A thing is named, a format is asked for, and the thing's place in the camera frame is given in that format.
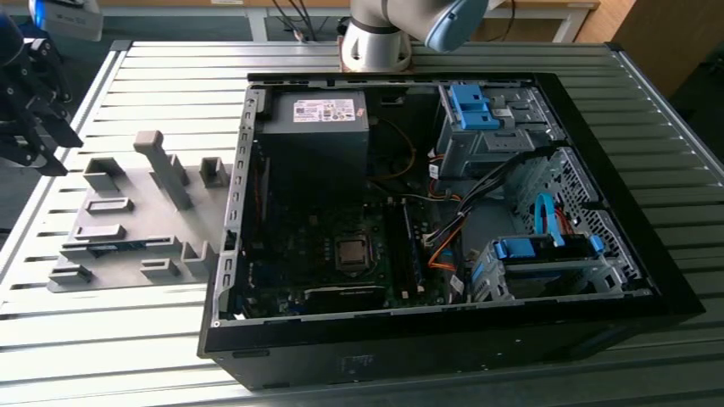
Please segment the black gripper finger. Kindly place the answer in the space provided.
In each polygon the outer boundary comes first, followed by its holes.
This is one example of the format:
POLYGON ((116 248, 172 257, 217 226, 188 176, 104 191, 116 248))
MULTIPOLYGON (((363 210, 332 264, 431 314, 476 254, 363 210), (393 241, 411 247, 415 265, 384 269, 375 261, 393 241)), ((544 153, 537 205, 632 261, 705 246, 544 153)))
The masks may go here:
POLYGON ((44 176, 68 173, 55 156, 68 146, 64 96, 31 70, 1 71, 1 158, 44 176))
POLYGON ((81 147, 83 142, 71 127, 71 115, 65 108, 72 101, 72 93, 56 44, 49 38, 33 39, 24 44, 16 62, 20 87, 27 95, 25 110, 36 125, 60 147, 81 147))

